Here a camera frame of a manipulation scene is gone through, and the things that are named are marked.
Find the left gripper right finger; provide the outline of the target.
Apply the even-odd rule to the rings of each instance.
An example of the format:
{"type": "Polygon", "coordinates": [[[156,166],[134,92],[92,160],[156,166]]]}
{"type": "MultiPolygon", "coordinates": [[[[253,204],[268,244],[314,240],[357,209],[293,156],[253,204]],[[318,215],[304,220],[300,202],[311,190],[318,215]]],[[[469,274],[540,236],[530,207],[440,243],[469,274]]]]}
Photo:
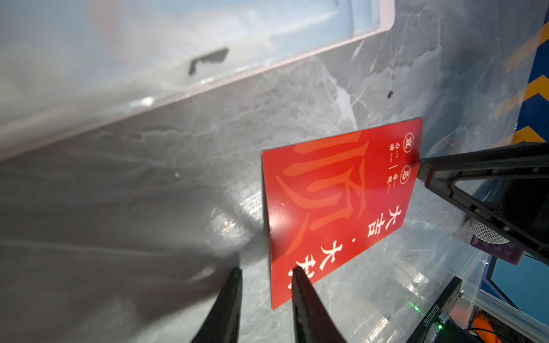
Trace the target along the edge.
{"type": "Polygon", "coordinates": [[[295,341],[345,342],[303,268],[293,269],[291,286],[295,341]]]}

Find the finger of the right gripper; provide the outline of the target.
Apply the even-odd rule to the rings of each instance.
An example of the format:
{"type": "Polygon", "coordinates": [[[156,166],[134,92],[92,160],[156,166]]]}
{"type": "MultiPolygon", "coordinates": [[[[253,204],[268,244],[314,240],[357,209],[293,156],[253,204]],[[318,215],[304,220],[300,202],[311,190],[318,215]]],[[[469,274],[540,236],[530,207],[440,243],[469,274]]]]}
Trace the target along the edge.
{"type": "Polygon", "coordinates": [[[548,143],[423,159],[417,177],[469,218],[548,263],[548,143]]]}

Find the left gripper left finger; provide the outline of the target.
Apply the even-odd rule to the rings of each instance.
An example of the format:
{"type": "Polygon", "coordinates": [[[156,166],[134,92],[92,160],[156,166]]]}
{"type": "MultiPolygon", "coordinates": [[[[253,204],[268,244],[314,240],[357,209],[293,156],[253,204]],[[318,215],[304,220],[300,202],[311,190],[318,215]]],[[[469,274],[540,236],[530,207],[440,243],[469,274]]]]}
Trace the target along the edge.
{"type": "Polygon", "coordinates": [[[242,270],[235,267],[192,343],[238,342],[242,291],[242,270]]]}

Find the red card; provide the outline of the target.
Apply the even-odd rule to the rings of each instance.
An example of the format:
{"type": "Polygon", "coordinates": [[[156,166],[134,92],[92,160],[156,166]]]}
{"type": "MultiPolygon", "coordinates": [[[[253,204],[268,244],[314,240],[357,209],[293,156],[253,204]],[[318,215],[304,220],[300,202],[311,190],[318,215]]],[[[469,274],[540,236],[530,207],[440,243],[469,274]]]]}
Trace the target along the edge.
{"type": "Polygon", "coordinates": [[[317,282],[403,226],[422,133],[410,119],[263,151],[273,309],[294,268],[317,282]]]}

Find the grey microphone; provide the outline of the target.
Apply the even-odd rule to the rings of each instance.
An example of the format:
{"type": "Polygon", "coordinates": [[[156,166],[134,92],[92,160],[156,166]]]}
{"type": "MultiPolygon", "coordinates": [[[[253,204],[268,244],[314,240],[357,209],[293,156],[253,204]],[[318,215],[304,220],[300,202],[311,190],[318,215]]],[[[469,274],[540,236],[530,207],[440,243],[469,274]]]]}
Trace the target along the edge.
{"type": "Polygon", "coordinates": [[[503,245],[509,243],[510,240],[503,237],[490,227],[484,225],[473,218],[467,221],[467,227],[473,233],[473,236],[478,240],[488,244],[503,245]]]}

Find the purple box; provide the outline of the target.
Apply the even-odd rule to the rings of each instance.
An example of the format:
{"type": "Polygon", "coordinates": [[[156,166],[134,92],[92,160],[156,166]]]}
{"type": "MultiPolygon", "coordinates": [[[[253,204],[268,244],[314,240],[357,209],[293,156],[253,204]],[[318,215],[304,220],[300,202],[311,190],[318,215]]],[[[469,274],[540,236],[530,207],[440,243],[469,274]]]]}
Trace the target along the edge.
{"type": "Polygon", "coordinates": [[[488,242],[480,240],[476,236],[473,236],[470,245],[477,250],[486,252],[493,257],[496,257],[513,265],[519,265],[526,254],[523,249],[516,246],[512,242],[507,242],[505,244],[490,244],[488,242]]]}

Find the aluminium front rail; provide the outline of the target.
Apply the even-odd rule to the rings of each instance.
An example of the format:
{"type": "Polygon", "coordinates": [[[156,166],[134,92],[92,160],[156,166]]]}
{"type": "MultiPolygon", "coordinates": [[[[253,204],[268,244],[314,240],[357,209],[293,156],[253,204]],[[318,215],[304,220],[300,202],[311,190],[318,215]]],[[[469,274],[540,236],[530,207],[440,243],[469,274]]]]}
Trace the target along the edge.
{"type": "Polygon", "coordinates": [[[479,290],[473,304],[534,342],[548,343],[548,326],[479,290]]]}

